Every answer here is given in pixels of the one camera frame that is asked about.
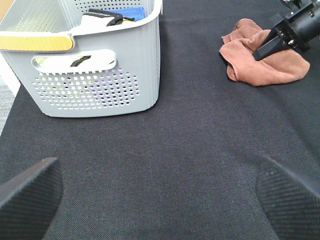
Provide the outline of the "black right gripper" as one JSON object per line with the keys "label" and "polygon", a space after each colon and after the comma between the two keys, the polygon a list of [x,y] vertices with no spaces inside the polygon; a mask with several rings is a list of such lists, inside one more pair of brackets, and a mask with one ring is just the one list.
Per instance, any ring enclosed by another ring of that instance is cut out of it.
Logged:
{"label": "black right gripper", "polygon": [[288,46],[306,52],[309,42],[320,35],[320,2],[318,0],[282,0],[291,10],[270,30],[266,39],[252,53],[256,61],[287,50]]}

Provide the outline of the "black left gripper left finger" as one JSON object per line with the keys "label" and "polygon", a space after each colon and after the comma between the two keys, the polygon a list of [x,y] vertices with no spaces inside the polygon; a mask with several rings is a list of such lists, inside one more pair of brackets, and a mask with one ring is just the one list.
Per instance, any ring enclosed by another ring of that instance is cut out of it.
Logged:
{"label": "black left gripper left finger", "polygon": [[0,238],[41,240],[63,196],[60,161],[48,157],[0,186]]}

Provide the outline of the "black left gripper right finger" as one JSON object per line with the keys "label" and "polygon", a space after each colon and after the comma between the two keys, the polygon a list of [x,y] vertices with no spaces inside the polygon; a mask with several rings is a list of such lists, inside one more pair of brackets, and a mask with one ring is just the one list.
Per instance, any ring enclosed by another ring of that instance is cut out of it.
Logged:
{"label": "black left gripper right finger", "polygon": [[260,205],[280,240],[320,238],[320,183],[275,156],[264,155],[255,181]]}

